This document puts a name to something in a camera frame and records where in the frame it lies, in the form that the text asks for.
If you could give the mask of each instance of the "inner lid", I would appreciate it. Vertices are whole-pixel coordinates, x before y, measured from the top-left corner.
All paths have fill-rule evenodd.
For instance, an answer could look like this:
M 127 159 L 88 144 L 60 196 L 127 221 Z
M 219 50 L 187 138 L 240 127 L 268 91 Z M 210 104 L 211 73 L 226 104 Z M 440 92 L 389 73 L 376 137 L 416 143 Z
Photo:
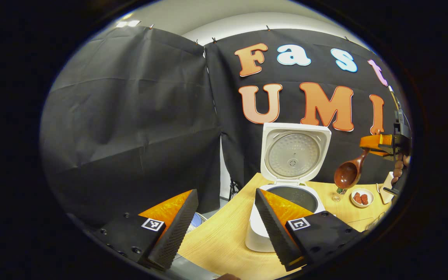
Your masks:
M 279 195 L 284 199 L 287 199 L 298 206 L 301 206 L 312 213 L 314 213 L 318 207 L 318 201 L 316 197 L 309 193 L 308 191 L 292 187 L 292 186 L 277 186 L 272 187 L 267 190 L 270 193 L 273 193 L 275 195 Z
M 319 154 L 319 146 L 311 136 L 288 133 L 268 147 L 265 164 L 276 177 L 298 179 L 316 166 Z

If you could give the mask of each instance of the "orange letter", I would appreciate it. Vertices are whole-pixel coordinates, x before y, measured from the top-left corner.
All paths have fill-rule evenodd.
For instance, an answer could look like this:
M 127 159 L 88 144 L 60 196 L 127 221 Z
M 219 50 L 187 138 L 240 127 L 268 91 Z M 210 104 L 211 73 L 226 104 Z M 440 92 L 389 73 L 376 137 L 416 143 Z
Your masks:
M 353 131 L 352 123 L 352 95 L 354 91 L 348 87 L 336 87 L 334 94 L 329 100 L 317 83 L 301 83 L 300 89 L 305 92 L 305 118 L 302 124 L 319 125 L 316 119 L 316 110 L 319 112 L 322 125 L 329 126 L 336 114 L 333 128 L 341 131 Z
M 371 94 L 369 96 L 373 103 L 373 126 L 371 126 L 371 134 L 375 135 L 378 130 L 382 133 L 383 130 L 383 105 L 384 101 L 381 97 Z
M 267 96 L 269 97 L 269 111 L 266 114 L 261 114 L 256 109 L 256 92 L 258 91 L 258 87 L 240 87 L 238 92 L 243 99 L 243 113 L 245 118 L 256 124 L 274 122 L 279 117 L 279 91 L 282 89 L 283 86 L 280 84 L 264 85 L 264 90 L 267 91 Z
M 267 46 L 263 43 L 260 43 L 235 51 L 234 55 L 238 55 L 241 62 L 240 76 L 246 77 L 260 72 L 262 70 L 262 67 L 257 66 L 255 64 L 255 61 L 257 61 L 258 63 L 263 63 L 264 54 L 261 51 L 266 50 Z

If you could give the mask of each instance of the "wooden ladle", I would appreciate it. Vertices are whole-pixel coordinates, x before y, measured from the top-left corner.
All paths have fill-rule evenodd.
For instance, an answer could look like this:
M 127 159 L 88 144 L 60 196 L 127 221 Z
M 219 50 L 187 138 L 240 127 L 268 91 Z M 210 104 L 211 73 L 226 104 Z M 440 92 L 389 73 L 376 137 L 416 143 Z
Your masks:
M 362 173 L 362 164 L 369 153 L 369 149 L 364 149 L 360 157 L 352 161 L 342 163 L 334 172 L 334 183 L 341 189 L 348 189 L 359 182 Z

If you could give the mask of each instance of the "pink letter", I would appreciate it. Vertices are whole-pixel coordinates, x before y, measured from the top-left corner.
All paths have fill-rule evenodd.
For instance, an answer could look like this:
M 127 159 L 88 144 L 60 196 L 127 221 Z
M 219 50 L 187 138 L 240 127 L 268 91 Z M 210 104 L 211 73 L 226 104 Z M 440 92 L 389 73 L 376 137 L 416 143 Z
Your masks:
M 264 85 L 269 97 L 269 111 L 266 114 L 257 112 L 255 94 L 258 91 L 256 86 L 244 86 L 238 89 L 243 99 L 243 113 L 252 123 L 263 124 L 272 123 L 279 117 L 279 92 L 283 89 L 280 84 Z
M 375 63 L 372 59 L 369 59 L 367 62 L 368 62 L 368 64 L 370 64 L 370 65 L 373 67 L 374 72 L 375 72 L 376 75 L 378 76 L 378 79 L 380 80 L 380 82 L 381 82 L 384 86 L 387 86 L 387 85 L 388 85 L 388 82 L 387 82 L 387 81 L 385 80 L 385 78 L 383 78 L 383 76 L 381 75 L 381 68 L 379 68 L 379 66 L 376 65 L 376 63 Z

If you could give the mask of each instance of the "black curtain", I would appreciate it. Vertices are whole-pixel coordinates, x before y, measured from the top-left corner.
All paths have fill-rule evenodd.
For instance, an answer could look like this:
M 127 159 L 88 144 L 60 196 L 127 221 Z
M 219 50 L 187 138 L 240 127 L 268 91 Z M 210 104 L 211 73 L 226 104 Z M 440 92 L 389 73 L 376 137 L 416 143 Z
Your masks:
M 89 225 L 198 190 L 219 208 L 220 128 L 204 48 L 163 30 L 123 27 L 89 39 L 56 78 L 41 155 L 65 210 Z
M 256 65 L 262 70 L 246 77 L 240 76 L 242 65 L 235 51 L 263 43 L 264 62 Z M 307 66 L 283 65 L 277 60 L 277 48 L 286 44 L 301 46 L 311 59 Z M 343 71 L 336 65 L 331 49 L 337 48 L 350 53 L 357 65 L 357 71 Z M 269 110 L 268 95 L 263 86 L 279 83 L 280 113 L 275 122 L 299 124 L 305 116 L 305 93 L 299 88 L 302 82 L 318 83 L 326 96 L 331 99 L 337 86 L 353 90 L 352 122 L 353 131 L 333 129 L 336 115 L 328 126 L 332 132 L 331 143 L 319 174 L 313 181 L 333 183 L 334 171 L 343 162 L 357 158 L 362 153 L 359 148 L 361 137 L 371 135 L 373 105 L 369 99 L 376 94 L 384 100 L 384 133 L 393 133 L 395 103 L 389 89 L 377 78 L 368 60 L 372 59 L 381 68 L 381 73 L 393 87 L 396 97 L 406 104 L 398 82 L 387 65 L 374 53 L 353 42 L 333 35 L 309 30 L 260 30 L 226 37 L 216 43 L 205 45 L 206 63 L 210 73 L 210 85 L 222 126 L 222 149 L 224 161 L 233 180 L 241 186 L 246 184 L 256 172 L 260 172 L 260 153 L 263 125 L 255 124 L 244 117 L 242 96 L 238 89 L 256 86 L 256 109 L 259 113 Z M 384 182 L 394 163 L 374 154 L 369 154 L 364 163 L 360 184 Z

